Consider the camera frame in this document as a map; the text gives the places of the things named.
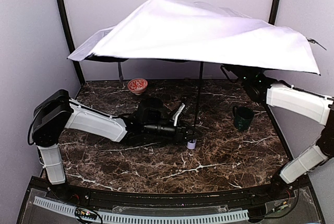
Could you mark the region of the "lavender folding umbrella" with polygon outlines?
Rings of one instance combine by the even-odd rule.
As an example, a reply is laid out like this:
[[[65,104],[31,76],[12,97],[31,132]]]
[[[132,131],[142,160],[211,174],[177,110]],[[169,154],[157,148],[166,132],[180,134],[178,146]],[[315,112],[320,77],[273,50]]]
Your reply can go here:
[[[148,0],[114,27],[91,36],[69,58],[197,61],[318,74],[310,41],[229,8]]]

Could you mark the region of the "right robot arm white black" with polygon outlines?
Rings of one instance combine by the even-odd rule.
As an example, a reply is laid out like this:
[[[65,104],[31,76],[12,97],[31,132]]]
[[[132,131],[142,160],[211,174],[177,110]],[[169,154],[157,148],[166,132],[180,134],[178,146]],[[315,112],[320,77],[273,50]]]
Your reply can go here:
[[[241,81],[250,99],[308,117],[324,126],[319,138],[297,158],[285,164],[271,179],[274,186],[293,183],[333,158],[333,97],[319,95],[265,76],[258,67],[223,64],[225,74],[232,72]]]

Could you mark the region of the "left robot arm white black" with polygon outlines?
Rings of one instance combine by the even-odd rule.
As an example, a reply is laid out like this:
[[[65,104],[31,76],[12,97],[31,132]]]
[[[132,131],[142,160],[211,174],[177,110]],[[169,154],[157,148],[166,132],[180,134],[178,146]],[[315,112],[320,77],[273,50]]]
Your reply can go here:
[[[37,146],[49,183],[61,185],[66,183],[66,175],[58,139],[64,129],[84,131],[116,143],[140,140],[145,135],[185,143],[202,137],[200,130],[181,119],[187,109],[186,101],[170,111],[162,100],[148,97],[133,113],[112,116],[79,103],[67,90],[60,89],[35,108],[27,142]]]

